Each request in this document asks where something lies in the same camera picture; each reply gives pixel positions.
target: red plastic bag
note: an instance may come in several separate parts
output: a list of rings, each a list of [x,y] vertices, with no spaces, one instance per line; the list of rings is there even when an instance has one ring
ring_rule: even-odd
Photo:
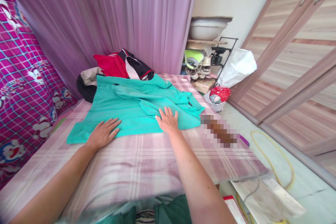
[[[229,89],[228,87],[216,86],[210,90],[210,96],[218,95],[220,97],[221,102],[226,102],[230,97],[230,94],[231,89]]]

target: pink curtain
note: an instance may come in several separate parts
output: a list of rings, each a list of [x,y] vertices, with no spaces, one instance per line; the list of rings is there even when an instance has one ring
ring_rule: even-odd
[[[76,103],[15,0],[0,0],[0,189]]]
[[[178,74],[193,0],[18,0],[72,92],[94,54],[126,48],[157,73]]]

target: plaid bed sheet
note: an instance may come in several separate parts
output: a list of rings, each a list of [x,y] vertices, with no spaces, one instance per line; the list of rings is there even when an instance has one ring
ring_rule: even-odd
[[[202,114],[216,114],[190,84],[189,76],[163,74],[161,77],[181,91],[192,92],[205,107]],[[82,121],[90,108],[91,103],[82,100],[0,191],[0,216],[4,223],[9,222],[82,146],[67,145],[66,139],[74,124]],[[200,137],[200,127],[184,130],[183,135],[215,184],[256,177],[256,172],[259,176],[269,174],[240,139],[237,140],[239,152],[235,148],[209,147]],[[95,155],[62,216],[78,218],[90,209],[177,191],[182,191],[182,184],[168,136],[164,133],[123,136]]]

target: turquoise shirt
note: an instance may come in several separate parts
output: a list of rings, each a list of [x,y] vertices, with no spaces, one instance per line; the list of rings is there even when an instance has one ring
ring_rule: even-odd
[[[67,144],[85,143],[101,121],[122,120],[117,137],[162,132],[155,116],[159,108],[178,112],[180,130],[198,127],[204,110],[192,93],[181,92],[171,82],[154,75],[153,79],[135,80],[97,75],[97,91],[92,107],[82,122],[70,132]]]

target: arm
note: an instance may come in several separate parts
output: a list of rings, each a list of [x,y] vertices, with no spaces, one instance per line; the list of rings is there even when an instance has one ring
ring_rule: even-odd
[[[177,126],[177,112],[160,109],[156,116],[160,128],[169,134],[181,182],[187,197],[191,220],[197,223],[236,223],[216,186],[186,142]]]
[[[119,132],[119,129],[113,130],[121,122],[117,120],[116,118],[106,123],[99,123],[87,142],[28,202],[11,223],[55,223],[74,193],[92,157],[99,149],[111,142]]]

